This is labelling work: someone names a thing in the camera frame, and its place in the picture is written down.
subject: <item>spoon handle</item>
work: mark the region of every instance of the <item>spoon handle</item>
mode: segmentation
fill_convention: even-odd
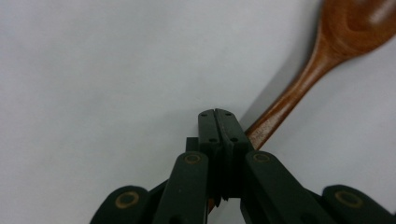
[[[345,58],[330,48],[329,43],[322,35],[318,35],[314,51],[303,72],[246,130],[246,135],[253,147],[259,150],[309,89],[328,71],[344,60]]]

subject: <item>white surface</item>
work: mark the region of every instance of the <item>white surface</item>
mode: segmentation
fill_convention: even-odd
[[[198,113],[247,128],[304,65],[319,1],[1,5],[1,222],[89,223],[114,189],[170,175]],[[393,213],[395,56],[393,39],[330,72],[264,149],[316,193],[349,185]],[[224,204],[209,223],[243,223]]]

